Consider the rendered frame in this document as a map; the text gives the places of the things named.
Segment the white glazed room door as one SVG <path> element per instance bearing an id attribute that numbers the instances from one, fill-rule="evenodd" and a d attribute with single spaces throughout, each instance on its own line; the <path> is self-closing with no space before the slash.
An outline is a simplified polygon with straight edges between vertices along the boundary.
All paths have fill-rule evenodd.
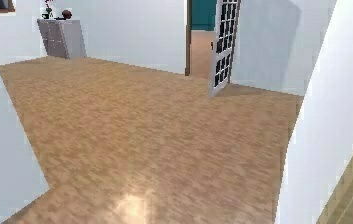
<path id="1" fill-rule="evenodd" d="M 217 0 L 210 73 L 211 96 L 215 96 L 229 83 L 240 3 L 241 0 Z"/>

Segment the red flower house plant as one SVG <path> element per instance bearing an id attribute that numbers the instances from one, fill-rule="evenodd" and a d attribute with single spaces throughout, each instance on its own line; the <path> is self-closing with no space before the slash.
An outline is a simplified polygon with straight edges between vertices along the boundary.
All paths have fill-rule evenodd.
<path id="1" fill-rule="evenodd" d="M 53 0 L 44 0 L 44 5 L 45 5 L 45 12 L 42 14 L 42 17 L 44 19 L 50 19 L 53 17 L 53 8 L 50 6 L 50 3 L 52 2 Z"/>

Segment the grey chest of drawers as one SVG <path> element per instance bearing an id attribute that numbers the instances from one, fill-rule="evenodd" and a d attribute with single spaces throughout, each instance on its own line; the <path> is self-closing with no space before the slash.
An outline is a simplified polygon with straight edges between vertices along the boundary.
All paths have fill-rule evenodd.
<path id="1" fill-rule="evenodd" d="M 65 59 L 86 56 L 79 20 L 38 19 L 37 25 L 48 56 Z"/>

